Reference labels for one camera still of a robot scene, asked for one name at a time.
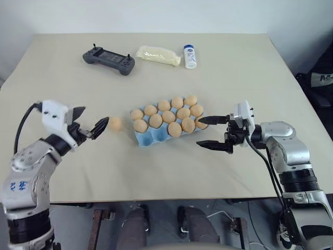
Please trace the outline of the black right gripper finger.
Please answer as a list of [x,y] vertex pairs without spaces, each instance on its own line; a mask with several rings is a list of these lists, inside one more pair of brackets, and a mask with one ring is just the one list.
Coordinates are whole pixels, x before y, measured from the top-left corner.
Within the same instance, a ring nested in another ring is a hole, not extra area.
[[199,119],[199,122],[204,124],[227,124],[229,115],[227,116],[205,116]]
[[212,151],[223,151],[229,154],[233,153],[233,145],[214,140],[204,140],[196,142],[197,145]]

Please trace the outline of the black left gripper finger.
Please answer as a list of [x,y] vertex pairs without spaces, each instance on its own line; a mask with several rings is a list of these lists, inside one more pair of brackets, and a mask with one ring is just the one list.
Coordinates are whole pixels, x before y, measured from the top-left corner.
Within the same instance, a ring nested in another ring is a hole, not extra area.
[[73,121],[76,121],[81,116],[81,114],[84,112],[85,109],[86,107],[84,106],[73,108]]
[[89,138],[91,140],[97,139],[106,129],[109,122],[109,117],[100,119],[95,126],[89,131]]

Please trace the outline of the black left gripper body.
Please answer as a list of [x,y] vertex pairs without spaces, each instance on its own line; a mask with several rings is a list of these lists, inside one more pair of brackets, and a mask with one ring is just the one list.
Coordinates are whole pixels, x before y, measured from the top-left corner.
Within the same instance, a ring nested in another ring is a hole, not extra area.
[[67,131],[76,143],[84,143],[87,139],[93,139],[92,133],[88,130],[82,130],[80,124],[73,122],[67,127]]

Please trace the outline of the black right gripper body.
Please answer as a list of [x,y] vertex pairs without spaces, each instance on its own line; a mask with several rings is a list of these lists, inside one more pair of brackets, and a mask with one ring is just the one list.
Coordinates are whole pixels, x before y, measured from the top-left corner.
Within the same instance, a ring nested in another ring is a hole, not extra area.
[[236,120],[234,114],[227,115],[227,130],[224,133],[225,143],[233,148],[236,145],[241,145],[246,142],[248,135],[248,122],[244,119]]

